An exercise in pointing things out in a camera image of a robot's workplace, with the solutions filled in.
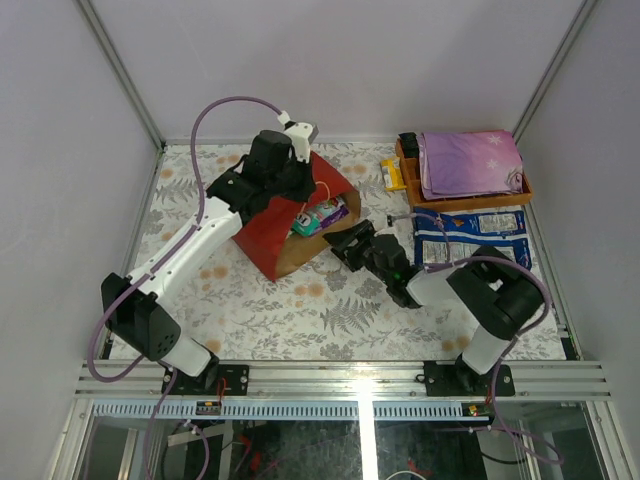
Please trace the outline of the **yellow snack packet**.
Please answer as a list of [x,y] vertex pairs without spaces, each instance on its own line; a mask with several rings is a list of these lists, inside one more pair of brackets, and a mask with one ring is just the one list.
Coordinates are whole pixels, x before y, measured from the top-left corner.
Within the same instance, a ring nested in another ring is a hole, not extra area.
[[380,168],[386,191],[393,192],[406,189],[406,185],[400,169],[399,157],[394,156],[382,160],[380,162]]

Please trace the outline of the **blue chips bag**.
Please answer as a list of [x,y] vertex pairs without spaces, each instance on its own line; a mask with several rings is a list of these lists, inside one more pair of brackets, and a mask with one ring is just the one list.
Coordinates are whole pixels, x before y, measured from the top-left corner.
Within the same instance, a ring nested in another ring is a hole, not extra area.
[[415,208],[414,259],[418,264],[444,263],[471,256],[480,246],[491,246],[524,268],[532,255],[522,210],[447,215]]

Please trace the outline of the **green white snack packet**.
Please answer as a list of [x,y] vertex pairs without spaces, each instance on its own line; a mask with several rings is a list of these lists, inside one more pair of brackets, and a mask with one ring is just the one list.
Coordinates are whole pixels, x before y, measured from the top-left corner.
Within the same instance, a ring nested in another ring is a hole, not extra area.
[[326,229],[322,228],[316,214],[316,206],[310,207],[296,216],[291,230],[304,237],[310,237]]

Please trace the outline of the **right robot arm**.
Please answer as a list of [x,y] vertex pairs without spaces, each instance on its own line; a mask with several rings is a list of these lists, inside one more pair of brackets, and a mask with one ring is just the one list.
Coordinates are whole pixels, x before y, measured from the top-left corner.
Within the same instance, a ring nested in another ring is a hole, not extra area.
[[413,264],[391,233],[378,233],[362,221],[326,233],[324,240],[340,261],[356,272],[366,269],[402,308],[428,305],[437,293],[459,300],[478,322],[469,344],[452,366],[424,371],[425,383],[443,395],[481,395],[497,390],[501,362],[518,339],[549,313],[550,294],[530,270],[496,248],[482,245],[464,259],[447,253],[440,263]]

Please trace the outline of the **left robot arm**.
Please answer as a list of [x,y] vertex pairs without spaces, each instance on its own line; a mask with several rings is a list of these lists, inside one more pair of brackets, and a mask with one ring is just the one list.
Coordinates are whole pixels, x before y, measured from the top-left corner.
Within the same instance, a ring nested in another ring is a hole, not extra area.
[[219,360],[183,332],[168,312],[173,298],[212,253],[262,213],[275,197],[304,202],[315,190],[310,123],[289,122],[283,131],[263,130],[250,151],[205,191],[204,202],[173,239],[126,277],[102,284],[108,329],[144,358],[184,374],[197,394],[212,392]]

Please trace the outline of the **purple snack packet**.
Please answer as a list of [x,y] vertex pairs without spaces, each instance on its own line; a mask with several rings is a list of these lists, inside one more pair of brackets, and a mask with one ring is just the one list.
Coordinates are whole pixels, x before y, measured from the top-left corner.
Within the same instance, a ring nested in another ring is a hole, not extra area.
[[322,228],[339,221],[349,214],[349,209],[341,196],[330,198],[316,206],[316,214]]

